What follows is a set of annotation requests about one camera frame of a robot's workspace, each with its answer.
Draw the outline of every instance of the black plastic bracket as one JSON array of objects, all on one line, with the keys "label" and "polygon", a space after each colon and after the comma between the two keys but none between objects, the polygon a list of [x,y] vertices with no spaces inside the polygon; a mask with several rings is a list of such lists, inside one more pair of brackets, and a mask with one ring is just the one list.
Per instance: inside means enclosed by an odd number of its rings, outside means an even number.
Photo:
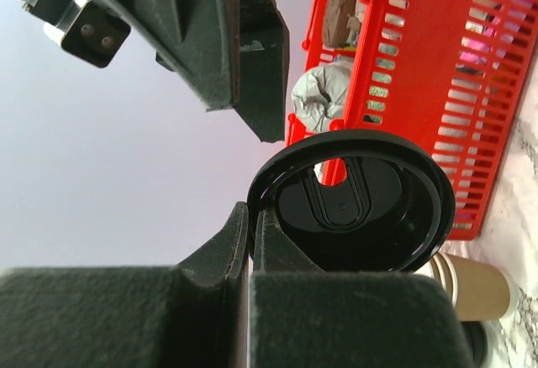
[{"label": "black plastic bracket", "polygon": [[[137,29],[156,49],[158,61],[178,72],[208,111],[236,108],[261,141],[284,139],[289,41],[274,0],[89,1]],[[256,42],[258,49],[248,50]],[[68,51],[106,66],[79,53],[80,47]]]}]

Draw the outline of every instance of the dark gray padded surface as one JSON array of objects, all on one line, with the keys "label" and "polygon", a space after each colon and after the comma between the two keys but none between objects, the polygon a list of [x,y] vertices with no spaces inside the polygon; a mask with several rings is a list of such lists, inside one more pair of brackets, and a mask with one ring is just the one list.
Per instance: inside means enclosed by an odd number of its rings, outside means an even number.
[{"label": "dark gray padded surface", "polygon": [[173,267],[4,271],[0,368],[245,366],[247,224]]},{"label": "dark gray padded surface", "polygon": [[404,274],[255,273],[255,368],[470,368],[450,300]]}]

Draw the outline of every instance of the basket slot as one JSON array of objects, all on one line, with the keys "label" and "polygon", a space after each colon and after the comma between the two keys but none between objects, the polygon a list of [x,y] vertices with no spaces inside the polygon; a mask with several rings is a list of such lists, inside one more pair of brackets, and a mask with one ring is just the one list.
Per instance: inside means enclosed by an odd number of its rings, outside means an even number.
[{"label": "basket slot", "polygon": [[487,94],[488,94],[489,98],[497,99],[497,100],[501,100],[501,101],[514,97],[514,92],[513,91],[511,91],[511,90],[506,91],[506,90],[501,90],[501,89],[498,89],[498,88],[495,88],[494,90],[489,90],[489,92],[487,92]]},{"label": "basket slot", "polygon": [[471,33],[481,36],[485,28],[480,23],[475,22],[472,19],[469,19],[467,22],[465,22],[465,30],[468,30]]},{"label": "basket slot", "polygon": [[508,113],[499,112],[497,108],[483,107],[478,111],[479,118],[496,118],[497,120],[506,121]]},{"label": "basket slot", "polygon": [[[536,18],[534,15],[528,13],[529,10],[521,11],[520,9],[512,7],[512,3],[509,5],[509,10],[504,15],[504,27],[507,28],[507,24],[515,24],[518,27],[532,27],[535,23]],[[515,29],[507,29],[510,33],[514,32]]]},{"label": "basket slot", "polygon": [[478,57],[478,61],[480,61],[480,64],[486,64],[488,61],[488,58],[486,57],[487,54],[485,54],[483,51],[473,49],[472,47],[462,45],[462,54],[463,55],[475,55]]},{"label": "basket slot", "polygon": [[335,53],[329,51],[322,51],[319,59],[324,63],[331,63],[335,59]]},{"label": "basket slot", "polygon": [[473,155],[479,160],[488,160],[489,158],[493,158],[497,154],[498,150],[489,150],[481,146],[470,147],[467,152],[469,153],[469,155]]},{"label": "basket slot", "polygon": [[472,229],[472,223],[454,223],[452,229],[462,229],[470,231]]},{"label": "basket slot", "polygon": [[451,84],[456,89],[471,94],[476,93],[476,91],[480,91],[482,89],[482,81],[476,78],[472,79],[457,76],[456,78],[452,78]]},{"label": "basket slot", "polygon": [[536,12],[536,8],[534,7],[535,2],[536,0],[533,0],[533,1],[512,0],[510,1],[509,6],[514,11],[520,11],[522,13],[527,13],[531,15],[532,13]]},{"label": "basket slot", "polygon": [[457,184],[458,187],[462,187],[465,189],[468,188],[474,188],[474,189],[485,189],[486,184],[483,181],[476,181],[476,180],[460,180]]},{"label": "basket slot", "polygon": [[451,166],[442,166],[441,169],[448,175],[454,175],[457,173],[457,168]]},{"label": "basket slot", "polygon": [[503,124],[495,123],[494,120],[488,120],[487,122],[484,122],[483,120],[478,120],[475,124],[476,130],[487,130],[487,131],[493,131],[494,133],[500,133],[503,131]]},{"label": "basket slot", "polygon": [[482,18],[482,16],[484,14],[487,14],[487,15],[491,15],[492,17],[498,17],[501,14],[501,11],[495,8],[497,3],[492,1],[491,4],[492,4],[491,6],[483,5],[482,3],[480,3],[480,0],[478,0],[478,2],[476,0],[472,0],[472,6],[471,6],[472,11],[471,10],[469,11],[469,15],[473,17],[474,19],[476,19],[477,21],[481,21],[479,23],[485,23],[484,26],[490,26],[492,25],[491,22],[488,22],[487,20],[485,20],[485,18]]},{"label": "basket slot", "polygon": [[409,1],[407,0],[388,0],[388,4],[399,9],[407,9]]},{"label": "basket slot", "polygon": [[459,113],[451,113],[446,112],[441,117],[441,122],[444,124],[453,124],[455,126],[470,126],[471,125],[471,119],[469,118],[462,118]]},{"label": "basket slot", "polygon": [[462,80],[462,81],[472,82],[480,86],[478,90],[482,89],[482,84],[485,82],[483,76],[473,76],[473,75],[468,74],[466,71],[459,70],[458,68],[456,68],[456,73],[457,73],[456,78],[452,79],[452,85],[455,85],[454,80]]},{"label": "basket slot", "polygon": [[473,69],[476,73],[479,73],[479,74],[482,74],[482,75],[485,75],[486,72],[489,71],[489,69],[487,67],[485,67],[483,64],[477,64],[476,62],[469,61],[469,60],[466,60],[466,59],[460,59],[455,64],[455,68],[457,69],[457,67],[459,65],[464,65],[465,67]]},{"label": "basket slot", "polygon": [[364,123],[370,123],[370,124],[382,124],[383,117],[377,114],[365,114],[362,118],[362,121]]},{"label": "basket slot", "polygon": [[521,18],[517,11],[513,8],[509,8],[509,13],[512,13],[514,16],[507,16],[505,17],[506,22],[503,22],[502,25],[498,26],[499,33],[500,34],[506,34],[506,38],[510,38],[510,42],[516,39],[516,36],[514,34],[517,34],[517,38],[528,39],[530,35],[530,29],[529,25],[525,25],[524,21],[534,23],[532,19],[530,19],[527,15],[525,15],[525,18]]},{"label": "basket slot", "polygon": [[385,87],[378,87],[376,85],[370,85],[369,93],[373,97],[388,97],[388,89]]},{"label": "basket slot", "polygon": [[490,97],[485,97],[482,100],[482,105],[488,108],[501,109],[505,112],[508,112],[508,109],[510,108],[510,102],[499,101],[498,99],[492,99]]},{"label": "basket slot", "polygon": [[506,43],[503,42],[497,46],[496,56],[501,57],[501,58],[506,58],[506,55],[518,56],[521,59],[520,61],[523,62],[525,57],[527,56],[527,50],[521,48],[518,45],[514,45],[514,44],[509,45],[508,42]]},{"label": "basket slot", "polygon": [[457,155],[446,155],[446,154],[439,154],[434,153],[432,155],[432,158],[435,162],[439,164],[459,164],[460,163],[460,157]]},{"label": "basket slot", "polygon": [[482,7],[486,13],[496,13],[494,8],[497,6],[499,0],[472,0],[473,4],[477,7]]},{"label": "basket slot", "polygon": [[492,73],[488,87],[491,89],[503,89],[506,87],[515,89],[516,85],[517,80],[515,78],[500,78],[496,76],[495,73]]},{"label": "basket slot", "polygon": [[402,39],[402,34],[395,29],[384,28],[381,32],[381,39],[387,43],[399,42]]},{"label": "basket slot", "polygon": [[486,55],[491,51],[491,46],[487,45],[482,39],[479,39],[479,36],[468,37],[464,36],[462,38],[462,47],[466,52],[471,52],[475,55]]},{"label": "basket slot", "polygon": [[462,171],[462,176],[473,177],[475,179],[488,179],[489,173],[483,171],[474,171],[472,169],[464,169]]},{"label": "basket slot", "polygon": [[[480,137],[478,137],[478,139],[474,139],[474,134],[478,134]],[[473,141],[476,141],[477,145],[480,145],[480,148],[482,148],[483,150],[492,150],[492,151],[495,151],[498,149],[498,138],[497,138],[497,142],[494,143],[492,141],[488,141],[487,139],[482,139],[483,136],[485,136],[485,134],[480,134],[480,133],[473,133],[472,134],[472,140]]]},{"label": "basket slot", "polygon": [[523,70],[520,67],[514,66],[513,61],[511,62],[510,66],[508,63],[510,63],[510,61],[506,61],[505,59],[500,60],[498,62],[498,68],[492,71],[492,74],[497,78],[514,78],[514,76],[519,77]]},{"label": "basket slot", "polygon": [[464,138],[467,137],[467,131],[462,129],[454,129],[453,127],[440,126],[438,135],[445,137]]},{"label": "basket slot", "polygon": [[498,144],[498,142],[500,141],[500,138],[497,135],[490,135],[484,133],[473,133],[472,139],[474,141],[480,141],[482,145],[491,144],[494,148],[497,148],[496,144]]},{"label": "basket slot", "polygon": [[524,59],[511,55],[510,53],[497,53],[495,56],[502,60],[505,65],[511,65],[513,68],[521,67],[521,63],[524,61]]},{"label": "basket slot", "polygon": [[435,142],[435,145],[440,146],[439,150],[441,150],[440,149],[441,147],[444,148],[445,144],[463,146],[463,149],[465,149],[467,142],[465,140],[465,137],[451,137],[451,136],[438,137],[438,140]]},{"label": "basket slot", "polygon": [[368,99],[367,100],[367,109],[368,110],[373,110],[373,111],[376,111],[376,112],[384,112],[385,111],[385,102],[381,102],[381,101],[375,101],[375,100],[372,100],[372,99]]},{"label": "basket slot", "polygon": [[394,70],[396,63],[394,60],[379,56],[376,58],[376,67],[383,70]]},{"label": "basket slot", "polygon": [[395,45],[391,45],[389,43],[380,43],[377,47],[377,50],[379,50],[380,53],[383,53],[384,55],[392,55],[396,56],[398,54],[398,47]]},{"label": "basket slot", "polygon": [[393,28],[394,26],[399,28],[403,27],[405,25],[404,11],[404,9],[398,10],[397,8],[392,7],[391,12],[385,14],[384,26],[386,28]]},{"label": "basket slot", "polygon": [[492,163],[488,160],[477,160],[475,158],[465,159],[466,166],[473,166],[476,170],[489,171],[492,167]]},{"label": "basket slot", "polygon": [[445,110],[451,113],[460,113],[469,116],[472,115],[472,113],[474,112],[473,107],[454,102],[445,103]]},{"label": "basket slot", "polygon": [[489,24],[486,20],[486,17],[488,16],[488,11],[484,12],[480,8],[470,7],[469,16],[472,18],[471,22],[479,25],[481,28],[485,28],[487,26],[484,23]]},{"label": "basket slot", "polygon": [[372,73],[372,80],[380,84],[388,85],[392,82],[393,76],[386,72],[374,71]]},{"label": "basket slot", "polygon": [[468,200],[482,200],[483,194],[481,192],[471,192],[471,191],[457,191],[456,198],[466,198]]},{"label": "basket slot", "polygon": [[445,143],[442,141],[436,141],[434,148],[438,151],[443,151],[443,152],[462,152],[463,151],[463,145]]},{"label": "basket slot", "polygon": [[466,103],[476,103],[478,95],[476,93],[465,92],[460,88],[451,88],[448,90],[448,97]]},{"label": "basket slot", "polygon": [[479,154],[476,154],[476,155],[473,155],[474,159],[479,162],[489,162],[491,161],[494,156],[488,156],[488,155],[479,155]]}]

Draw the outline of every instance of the pink item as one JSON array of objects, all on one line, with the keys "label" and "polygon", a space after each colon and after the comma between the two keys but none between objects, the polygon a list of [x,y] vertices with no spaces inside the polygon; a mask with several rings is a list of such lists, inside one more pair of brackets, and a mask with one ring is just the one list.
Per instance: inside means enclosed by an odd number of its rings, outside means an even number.
[{"label": "pink item", "polygon": [[[517,3],[518,5],[520,5],[521,7],[523,8],[531,8],[532,7],[532,3],[529,2],[529,1],[526,1],[526,0],[513,0],[514,3]],[[519,19],[524,19],[525,18],[525,13],[522,12],[522,11],[517,11],[517,10],[509,10],[509,15],[513,18],[519,18]],[[495,17],[492,21],[492,24],[493,25],[499,25],[499,22],[500,22],[500,19],[499,17]],[[514,32],[517,32],[519,30],[519,25],[518,24],[514,24],[510,21],[508,22],[505,22],[504,23],[504,27],[506,29],[511,29],[513,30]],[[495,29],[493,27],[489,27],[489,28],[486,28],[483,33],[482,33],[483,36],[488,36],[489,38],[492,38],[494,37],[495,35]],[[510,34],[503,34],[503,36],[501,37],[501,40],[505,41],[505,42],[508,42],[508,43],[512,43],[513,40],[514,40],[514,36],[510,35]],[[482,51],[484,54],[487,54],[490,50],[491,50],[491,47],[489,45],[486,45],[485,43],[479,41],[479,40],[474,40],[474,39],[470,39],[468,40],[466,43],[465,43],[465,47],[468,47],[469,49],[472,49],[472,50],[475,50],[475,51]],[[506,54],[506,51],[505,50],[497,50],[497,56],[498,57],[504,57],[504,55]],[[473,63],[473,64],[485,64],[486,62],[486,59],[484,57],[481,57],[480,55],[477,55],[475,53],[471,53],[471,52],[462,52],[462,54],[460,55],[460,60],[464,60],[464,61],[467,61],[469,63]]]}]

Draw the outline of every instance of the black plastic lid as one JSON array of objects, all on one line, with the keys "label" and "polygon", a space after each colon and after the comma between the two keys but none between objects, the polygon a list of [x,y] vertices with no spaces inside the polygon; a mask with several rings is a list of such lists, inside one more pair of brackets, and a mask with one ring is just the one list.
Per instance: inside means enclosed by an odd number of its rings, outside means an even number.
[{"label": "black plastic lid", "polygon": [[483,366],[488,358],[488,336],[481,322],[462,322],[463,332],[475,366]]},{"label": "black plastic lid", "polygon": [[[323,186],[314,165],[334,158],[347,178]],[[252,235],[257,214],[274,207],[282,231],[326,271],[417,270],[445,241],[455,212],[448,178],[420,147],[357,129],[279,152],[256,176],[248,203]]]}]

